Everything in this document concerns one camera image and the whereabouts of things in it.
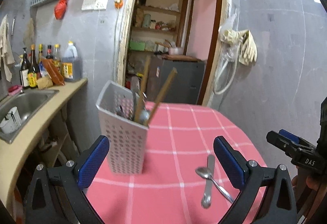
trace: checkered tablecloth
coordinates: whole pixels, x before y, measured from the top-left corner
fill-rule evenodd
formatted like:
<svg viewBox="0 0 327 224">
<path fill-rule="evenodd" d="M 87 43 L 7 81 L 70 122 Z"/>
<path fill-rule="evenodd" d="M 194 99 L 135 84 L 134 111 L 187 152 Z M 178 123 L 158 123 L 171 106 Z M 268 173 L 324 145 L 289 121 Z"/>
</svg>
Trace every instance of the checkered tablecloth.
<svg viewBox="0 0 327 224">
<path fill-rule="evenodd" d="M 113 174 L 104 160 L 87 197 L 106 224 L 214 224 L 230 203 L 212 189 L 209 209 L 201 207 L 205 180 L 195 169 L 207 165 L 214 138 L 223 135 L 247 159 L 265 166 L 249 138 L 230 120 L 210 108 L 187 104 L 161 104 L 148 131 L 141 175 Z M 216 159 L 215 180 L 233 198 L 234 189 Z M 244 223 L 250 223 L 259 207 L 260 189 Z"/>
</svg>

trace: plastic jug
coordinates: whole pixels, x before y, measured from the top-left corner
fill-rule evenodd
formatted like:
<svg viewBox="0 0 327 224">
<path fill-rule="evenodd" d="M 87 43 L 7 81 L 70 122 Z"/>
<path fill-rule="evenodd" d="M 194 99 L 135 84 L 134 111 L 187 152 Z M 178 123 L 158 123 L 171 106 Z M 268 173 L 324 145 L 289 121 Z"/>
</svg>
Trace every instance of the plastic jug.
<svg viewBox="0 0 327 224">
<path fill-rule="evenodd" d="M 82 64 L 77 55 L 77 49 L 72 41 L 68 42 L 62 60 L 62 75 L 67 82 L 75 82 L 82 78 Z"/>
</svg>

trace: green box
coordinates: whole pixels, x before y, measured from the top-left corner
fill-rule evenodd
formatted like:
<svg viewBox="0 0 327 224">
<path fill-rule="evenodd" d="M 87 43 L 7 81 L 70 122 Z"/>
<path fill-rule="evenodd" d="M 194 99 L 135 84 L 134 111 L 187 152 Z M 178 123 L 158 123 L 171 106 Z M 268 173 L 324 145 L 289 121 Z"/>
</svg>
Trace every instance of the green box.
<svg viewBox="0 0 327 224">
<path fill-rule="evenodd" d="M 144 51 L 145 50 L 145 42 L 136 42 L 130 41 L 130 50 L 134 51 Z"/>
</svg>

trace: utensil basket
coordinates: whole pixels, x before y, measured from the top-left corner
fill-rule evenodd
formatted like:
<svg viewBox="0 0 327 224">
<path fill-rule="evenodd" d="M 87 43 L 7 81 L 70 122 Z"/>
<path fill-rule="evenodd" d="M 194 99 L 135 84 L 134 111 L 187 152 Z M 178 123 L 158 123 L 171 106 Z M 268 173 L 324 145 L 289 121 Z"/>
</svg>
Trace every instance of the utensil basket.
<svg viewBox="0 0 327 224">
<path fill-rule="evenodd" d="M 125 117 L 130 109 L 134 112 L 132 92 L 108 81 L 96 102 L 101 133 L 110 140 L 107 161 L 113 173 L 139 174 L 143 168 L 148 127 L 116 115 L 120 105 Z"/>
</svg>

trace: sink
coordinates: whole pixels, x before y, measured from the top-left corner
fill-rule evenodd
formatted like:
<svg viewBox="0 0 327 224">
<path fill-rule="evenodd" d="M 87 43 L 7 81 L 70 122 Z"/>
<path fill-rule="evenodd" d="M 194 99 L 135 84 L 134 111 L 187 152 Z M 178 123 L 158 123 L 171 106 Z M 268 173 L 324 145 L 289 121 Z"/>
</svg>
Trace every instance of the sink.
<svg viewBox="0 0 327 224">
<path fill-rule="evenodd" d="M 12 107 L 17 107 L 22 125 L 14 132 L 4 134 L 0 129 L 0 139 L 11 144 L 28 120 L 47 103 L 58 90 L 22 90 L 3 103 L 0 103 L 0 122 Z"/>
</svg>

